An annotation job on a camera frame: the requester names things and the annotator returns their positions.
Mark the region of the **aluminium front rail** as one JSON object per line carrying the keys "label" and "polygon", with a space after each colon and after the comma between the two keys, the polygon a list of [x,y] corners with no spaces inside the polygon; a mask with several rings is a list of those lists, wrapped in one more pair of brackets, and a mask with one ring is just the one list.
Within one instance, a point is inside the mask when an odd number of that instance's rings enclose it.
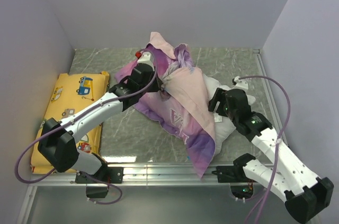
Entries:
{"label": "aluminium front rail", "polygon": [[187,164],[126,164],[122,183],[108,194],[115,204],[96,205],[74,180],[58,174],[30,185],[18,223],[252,223],[251,208],[264,192],[255,183],[251,199],[236,199],[231,191],[243,183],[218,183],[211,172],[199,179]]}

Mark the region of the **yellow cartoon car pillow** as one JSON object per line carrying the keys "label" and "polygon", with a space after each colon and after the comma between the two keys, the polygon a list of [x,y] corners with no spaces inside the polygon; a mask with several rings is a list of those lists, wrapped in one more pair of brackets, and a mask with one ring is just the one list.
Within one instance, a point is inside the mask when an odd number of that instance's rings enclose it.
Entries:
{"label": "yellow cartoon car pillow", "polygon": [[[107,71],[98,74],[60,74],[36,138],[41,136],[43,125],[48,119],[54,118],[59,121],[73,116],[97,101],[108,90],[109,79],[110,74]],[[77,149],[89,154],[99,154],[101,131],[102,123],[76,143]],[[34,174],[46,174],[53,169],[53,166],[39,153],[38,144],[34,145],[31,169]]]}

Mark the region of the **pink pillowcase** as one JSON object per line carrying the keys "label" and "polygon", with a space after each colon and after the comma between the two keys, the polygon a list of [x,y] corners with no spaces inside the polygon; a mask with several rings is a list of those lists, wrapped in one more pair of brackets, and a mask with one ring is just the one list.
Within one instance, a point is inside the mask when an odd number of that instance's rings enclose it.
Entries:
{"label": "pink pillowcase", "polygon": [[150,34],[146,49],[155,56],[163,91],[145,94],[134,107],[183,140],[193,168],[202,178],[216,150],[215,122],[208,110],[203,72],[194,65],[187,44],[173,47],[159,32]]}

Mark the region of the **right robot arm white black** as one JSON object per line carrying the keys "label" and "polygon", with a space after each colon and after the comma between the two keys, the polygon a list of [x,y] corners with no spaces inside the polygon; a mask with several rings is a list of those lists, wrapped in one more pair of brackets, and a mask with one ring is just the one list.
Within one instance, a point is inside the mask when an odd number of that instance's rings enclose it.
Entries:
{"label": "right robot arm white black", "polygon": [[333,182],[311,171],[279,140],[268,119],[252,111],[244,90],[217,88],[208,109],[229,118],[236,130],[276,165],[276,169],[268,168],[253,155],[243,154],[231,167],[217,166],[213,174],[219,183],[248,180],[260,183],[283,201],[288,213],[298,223],[307,223],[329,206]]}

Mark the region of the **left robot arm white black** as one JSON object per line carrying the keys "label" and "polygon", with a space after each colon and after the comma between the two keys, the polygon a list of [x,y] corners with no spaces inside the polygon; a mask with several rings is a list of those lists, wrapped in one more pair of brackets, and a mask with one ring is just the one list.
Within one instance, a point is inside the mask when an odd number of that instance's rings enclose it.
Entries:
{"label": "left robot arm white black", "polygon": [[104,181],[108,173],[107,162],[98,154],[80,150],[77,143],[108,118],[137,104],[146,93],[160,91],[157,68],[156,65],[138,63],[129,76],[90,106],[60,121],[47,120],[38,151],[59,173],[73,169],[88,175],[95,183]]}

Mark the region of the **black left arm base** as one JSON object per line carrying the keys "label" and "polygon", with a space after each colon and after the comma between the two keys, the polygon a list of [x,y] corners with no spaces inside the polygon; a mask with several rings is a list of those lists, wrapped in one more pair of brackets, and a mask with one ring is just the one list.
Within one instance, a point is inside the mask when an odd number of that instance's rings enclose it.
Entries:
{"label": "black left arm base", "polygon": [[77,172],[75,184],[86,185],[86,196],[89,199],[104,199],[111,185],[121,184],[123,181],[123,167],[103,167],[93,175]]}

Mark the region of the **aluminium rail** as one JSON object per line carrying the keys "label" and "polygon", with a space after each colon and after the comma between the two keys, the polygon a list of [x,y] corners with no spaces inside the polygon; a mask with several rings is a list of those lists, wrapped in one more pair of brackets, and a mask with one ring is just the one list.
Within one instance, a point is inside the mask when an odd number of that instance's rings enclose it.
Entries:
{"label": "aluminium rail", "polygon": [[[258,70],[259,70],[259,75],[261,76],[267,76],[265,68],[264,68],[264,64],[261,58],[261,50],[260,49],[253,49],[253,54],[255,56],[256,62],[257,62],[257,66],[258,66]],[[272,117],[273,117],[273,123],[274,126],[277,130],[277,132],[280,131],[280,129],[282,129],[283,127],[283,123],[281,122],[280,116],[279,116],[279,112],[275,103],[275,99],[273,97],[273,93],[272,93],[272,89],[271,89],[271,81],[268,79],[262,79],[262,83],[263,83],[263,87],[265,90],[265,94],[269,103],[269,107],[270,107],[270,111],[272,113]]]}
{"label": "aluminium rail", "polygon": [[96,205],[74,180],[58,174],[30,185],[18,223],[252,223],[251,208],[264,192],[255,183],[251,199],[236,199],[231,191],[243,183],[218,183],[211,172],[199,179],[187,164],[126,164],[122,183],[108,194],[115,204]]}

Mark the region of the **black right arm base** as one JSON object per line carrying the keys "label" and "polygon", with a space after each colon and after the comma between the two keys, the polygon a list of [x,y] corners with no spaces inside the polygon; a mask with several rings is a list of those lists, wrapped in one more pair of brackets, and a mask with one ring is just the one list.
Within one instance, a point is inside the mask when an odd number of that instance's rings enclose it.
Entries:
{"label": "black right arm base", "polygon": [[240,167],[217,166],[211,172],[217,177],[218,183],[228,183],[230,185],[231,196],[236,200],[243,202],[253,200],[262,196],[265,188],[254,188],[254,181],[245,176]]}

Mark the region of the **aluminium right side rail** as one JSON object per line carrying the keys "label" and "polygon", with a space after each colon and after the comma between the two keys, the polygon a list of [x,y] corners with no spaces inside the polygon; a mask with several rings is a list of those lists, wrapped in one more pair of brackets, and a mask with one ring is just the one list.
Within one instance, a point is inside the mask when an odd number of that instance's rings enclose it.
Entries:
{"label": "aluminium right side rail", "polygon": [[[256,62],[257,62],[257,66],[258,66],[258,70],[259,70],[259,75],[261,76],[267,76],[265,68],[264,68],[264,64],[261,58],[261,50],[260,49],[253,49],[253,54],[255,56]],[[280,129],[282,129],[283,127],[283,123],[281,122],[280,116],[279,116],[279,112],[275,103],[275,99],[273,97],[273,93],[272,93],[272,89],[271,89],[271,81],[268,79],[262,79],[262,83],[263,83],[263,87],[265,90],[265,94],[269,103],[269,107],[270,107],[270,111],[272,113],[272,117],[273,117],[273,123],[274,126],[277,130],[277,132],[280,131]]]}

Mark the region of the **white pillow insert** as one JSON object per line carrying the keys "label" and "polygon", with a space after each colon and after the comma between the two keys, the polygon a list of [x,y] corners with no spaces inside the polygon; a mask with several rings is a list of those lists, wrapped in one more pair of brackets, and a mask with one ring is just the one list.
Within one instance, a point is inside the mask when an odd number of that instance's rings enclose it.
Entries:
{"label": "white pillow insert", "polygon": [[[209,100],[212,99],[217,88],[222,88],[223,90],[231,90],[227,85],[221,85],[221,83],[212,78],[203,74],[203,79],[208,91]],[[218,114],[214,113],[215,119],[215,153],[214,156],[221,152],[222,143],[231,135],[231,133],[236,129],[233,123],[228,117],[221,117]]]}

